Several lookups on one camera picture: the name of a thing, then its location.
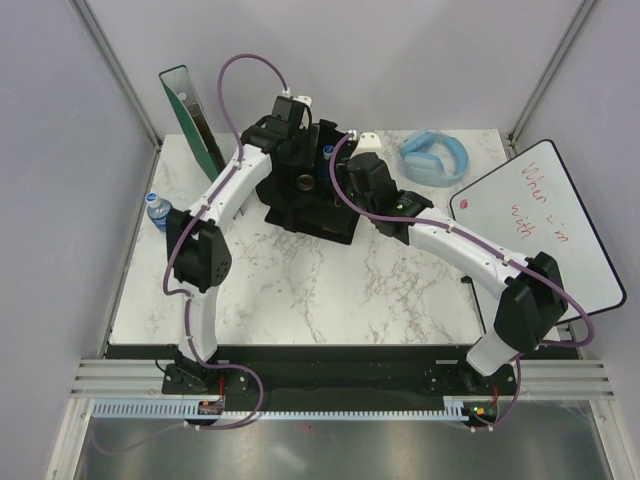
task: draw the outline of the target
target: red handwriting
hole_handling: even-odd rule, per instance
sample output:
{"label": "red handwriting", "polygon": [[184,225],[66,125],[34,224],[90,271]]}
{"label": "red handwriting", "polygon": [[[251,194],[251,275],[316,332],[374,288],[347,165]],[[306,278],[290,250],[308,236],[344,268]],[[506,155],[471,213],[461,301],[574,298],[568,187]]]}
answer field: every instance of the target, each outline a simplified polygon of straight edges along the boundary
{"label": "red handwriting", "polygon": [[527,187],[531,190],[531,195],[540,203],[545,203],[547,201],[547,197],[542,195],[542,191],[538,188],[538,182],[544,178],[544,175],[539,176],[540,169],[535,166],[536,162],[532,162],[527,168],[522,170],[522,174],[525,176],[524,178],[529,180],[527,183]]}
{"label": "red handwriting", "polygon": [[[549,222],[551,225],[554,225],[554,226],[555,226],[557,221],[554,221],[554,220],[553,220],[553,215],[549,215],[549,216],[547,217],[547,222]],[[555,231],[555,232],[553,232],[553,233],[555,233],[555,235],[556,235],[556,240],[558,240],[559,242],[568,242],[568,241],[569,241],[569,237],[567,237],[567,236],[566,236],[564,233],[562,233],[560,230],[556,230],[556,231]]]}
{"label": "red handwriting", "polygon": [[518,225],[516,231],[522,235],[520,240],[530,237],[536,227],[529,221],[529,217],[525,217],[520,213],[518,205],[511,206],[511,215],[516,217],[516,225]]}

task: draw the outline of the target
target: water bottle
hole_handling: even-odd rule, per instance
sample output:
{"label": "water bottle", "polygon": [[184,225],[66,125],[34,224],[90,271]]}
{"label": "water bottle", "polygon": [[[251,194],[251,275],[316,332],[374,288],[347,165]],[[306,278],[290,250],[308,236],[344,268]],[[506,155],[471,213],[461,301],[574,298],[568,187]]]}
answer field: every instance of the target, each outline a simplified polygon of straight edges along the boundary
{"label": "water bottle", "polygon": [[158,227],[158,230],[161,232],[167,231],[167,216],[169,215],[169,210],[171,210],[171,203],[169,200],[165,200],[164,198],[160,198],[155,193],[150,193],[147,195],[147,215],[153,222],[153,224]]}

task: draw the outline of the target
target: marble table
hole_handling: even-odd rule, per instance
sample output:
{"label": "marble table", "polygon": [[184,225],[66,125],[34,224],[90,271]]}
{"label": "marble table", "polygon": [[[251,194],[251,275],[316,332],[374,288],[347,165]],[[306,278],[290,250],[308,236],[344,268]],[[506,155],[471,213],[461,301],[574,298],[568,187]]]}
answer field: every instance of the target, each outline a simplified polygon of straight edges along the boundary
{"label": "marble table", "polygon": [[[398,188],[414,190],[444,211],[454,193],[507,160],[497,130],[445,131],[467,148],[470,169],[453,188],[425,187],[399,170],[397,145],[411,132],[377,133]],[[232,137],[219,139],[229,158]],[[152,190],[185,209],[208,186],[184,136],[168,135]],[[219,343],[468,344],[483,332],[471,287],[460,282],[463,274],[434,255],[379,234],[364,218],[345,246],[269,225],[263,221],[267,210],[252,194],[225,235],[233,266],[218,298]],[[165,265],[164,234],[144,216],[110,344],[179,342],[183,300],[162,294]]]}

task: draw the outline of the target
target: headphones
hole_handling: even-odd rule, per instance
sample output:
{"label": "headphones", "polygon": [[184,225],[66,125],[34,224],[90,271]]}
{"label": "headphones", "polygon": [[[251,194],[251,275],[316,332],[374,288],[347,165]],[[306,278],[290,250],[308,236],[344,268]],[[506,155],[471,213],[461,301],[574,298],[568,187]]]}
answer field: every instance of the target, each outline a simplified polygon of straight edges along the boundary
{"label": "headphones", "polygon": [[[444,173],[442,160],[429,149],[436,143],[444,145],[453,157],[453,175]],[[450,187],[469,169],[469,154],[458,139],[443,133],[420,130],[409,135],[400,144],[404,173],[410,180],[432,187]]]}

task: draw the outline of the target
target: green folder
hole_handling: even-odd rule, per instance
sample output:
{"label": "green folder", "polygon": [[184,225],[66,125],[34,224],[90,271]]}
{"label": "green folder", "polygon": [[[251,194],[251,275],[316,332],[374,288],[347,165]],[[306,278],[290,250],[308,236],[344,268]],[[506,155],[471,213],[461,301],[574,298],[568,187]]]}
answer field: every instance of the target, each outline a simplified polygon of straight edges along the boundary
{"label": "green folder", "polygon": [[225,167],[220,148],[211,133],[196,89],[184,65],[179,65],[158,75],[178,117],[182,132],[198,165],[212,182]]}

